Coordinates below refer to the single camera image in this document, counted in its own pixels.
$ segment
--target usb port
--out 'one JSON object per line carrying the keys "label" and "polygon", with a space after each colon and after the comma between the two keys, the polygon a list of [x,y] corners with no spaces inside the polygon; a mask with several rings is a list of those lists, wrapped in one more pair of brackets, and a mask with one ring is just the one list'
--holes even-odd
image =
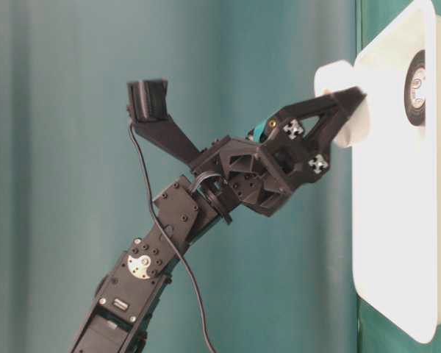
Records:
{"label": "usb port", "polygon": [[126,311],[127,308],[129,307],[129,304],[127,304],[126,302],[123,302],[122,300],[115,298],[114,302],[112,303],[115,307],[117,307],[118,309],[121,309],[122,311]]}

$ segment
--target teal backdrop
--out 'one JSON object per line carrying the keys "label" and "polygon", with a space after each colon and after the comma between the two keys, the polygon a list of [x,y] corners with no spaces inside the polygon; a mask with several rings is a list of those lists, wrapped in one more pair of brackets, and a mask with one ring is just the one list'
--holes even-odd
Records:
{"label": "teal backdrop", "polygon": [[[126,133],[126,81],[165,77],[200,148],[312,97],[352,60],[354,0],[0,0],[0,353],[66,352],[93,291],[151,228]],[[188,170],[143,143],[154,192]],[[351,160],[268,219],[240,208],[187,259],[219,352],[356,351]],[[173,274],[147,352],[205,352]]]}
{"label": "teal backdrop", "polygon": [[[357,0],[357,48],[364,48],[410,0]],[[433,0],[441,15],[441,0]],[[429,344],[419,344],[363,300],[359,301],[360,353],[441,353],[441,326]]]}

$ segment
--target teal curtain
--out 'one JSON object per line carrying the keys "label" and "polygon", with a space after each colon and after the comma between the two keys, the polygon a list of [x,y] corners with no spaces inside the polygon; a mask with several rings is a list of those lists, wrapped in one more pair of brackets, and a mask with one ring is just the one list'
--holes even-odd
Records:
{"label": "teal curtain", "polygon": [[[410,0],[358,0],[357,47],[364,48]],[[441,15],[441,0],[433,0]],[[429,344],[419,344],[364,300],[359,300],[360,353],[441,353],[441,326]]]}
{"label": "teal curtain", "polygon": [[[0,0],[0,352],[66,352],[96,284],[151,228],[126,81],[165,77],[203,148],[313,94],[355,55],[354,0]],[[154,192],[187,169],[143,143]],[[219,352],[355,352],[351,161],[272,218],[241,208],[187,259]],[[205,352],[182,268],[147,352]]]}

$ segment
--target robotic arm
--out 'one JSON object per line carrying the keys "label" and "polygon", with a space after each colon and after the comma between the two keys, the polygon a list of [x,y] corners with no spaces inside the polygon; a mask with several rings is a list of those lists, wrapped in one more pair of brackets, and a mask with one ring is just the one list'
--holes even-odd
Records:
{"label": "robotic arm", "polygon": [[[273,215],[304,183],[330,166],[330,145],[365,95],[349,88],[283,107],[246,139],[224,137],[199,151],[167,113],[167,81],[129,82],[128,112],[136,133],[190,167],[155,197],[169,244],[155,224],[136,238],[98,286],[70,353],[138,353],[159,297],[184,254],[220,218],[244,204]],[[318,117],[308,133],[305,119]]]}

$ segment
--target black cable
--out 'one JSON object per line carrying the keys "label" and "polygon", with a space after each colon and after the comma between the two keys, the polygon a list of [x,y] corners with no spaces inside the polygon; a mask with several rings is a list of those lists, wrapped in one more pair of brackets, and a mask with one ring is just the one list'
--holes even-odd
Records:
{"label": "black cable", "polygon": [[206,313],[204,311],[203,299],[201,298],[201,292],[199,291],[198,282],[196,281],[194,273],[193,273],[193,271],[191,271],[191,267],[188,265],[188,262],[184,259],[183,255],[176,248],[175,244],[173,244],[173,242],[171,241],[170,237],[168,237],[167,233],[163,229],[162,224],[160,223],[160,220],[158,219],[157,215],[155,215],[154,205],[153,205],[153,201],[152,201],[152,189],[151,189],[151,186],[150,186],[150,180],[148,179],[148,172],[147,172],[146,161],[144,160],[142,149],[140,148],[140,145],[139,145],[139,143],[137,142],[137,140],[136,140],[136,138],[134,136],[133,125],[132,125],[131,121],[129,121],[128,130],[129,130],[129,138],[131,139],[131,142],[134,144],[134,147],[137,150],[137,154],[139,156],[140,167],[142,169],[142,173],[143,173],[143,177],[144,177],[144,182],[146,184],[146,195],[147,195],[147,202],[148,202],[148,211],[150,212],[151,217],[154,220],[154,223],[157,225],[158,229],[163,234],[163,237],[168,242],[168,244],[170,244],[170,246],[173,249],[173,251],[175,252],[176,256],[182,262],[184,268],[186,269],[186,272],[190,275],[191,282],[193,284],[194,291],[196,293],[196,298],[198,299],[198,306],[199,306],[199,312],[201,314],[201,323],[202,323],[204,341],[206,342],[206,346],[209,349],[209,351],[211,353],[216,353],[216,350],[215,350],[214,346],[212,345],[212,343],[211,343],[211,341],[209,339],[209,334],[207,332]]}
{"label": "black cable", "polygon": [[190,187],[188,188],[188,193],[190,193],[190,195],[193,195],[194,192],[196,190],[198,190],[199,185],[201,185],[201,183],[209,178],[214,178],[214,177],[220,177],[222,178],[222,176],[219,173],[216,173],[215,171],[203,171],[201,174],[199,174],[196,179],[191,183]]}

